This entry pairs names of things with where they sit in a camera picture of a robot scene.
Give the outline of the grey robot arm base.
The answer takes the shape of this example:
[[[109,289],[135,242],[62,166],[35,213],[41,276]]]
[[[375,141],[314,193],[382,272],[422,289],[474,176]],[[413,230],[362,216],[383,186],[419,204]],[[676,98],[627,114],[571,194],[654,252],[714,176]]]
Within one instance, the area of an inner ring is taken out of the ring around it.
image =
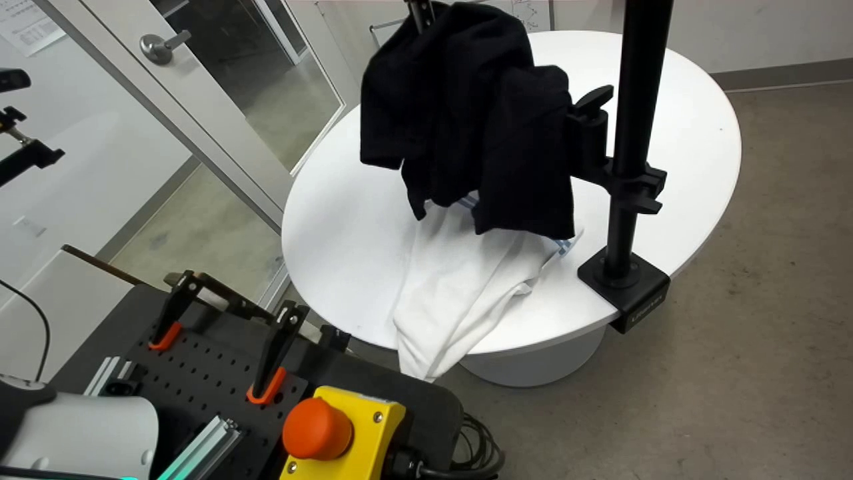
[[[87,398],[0,381],[0,476],[23,480],[149,480],[161,418],[145,398]]]

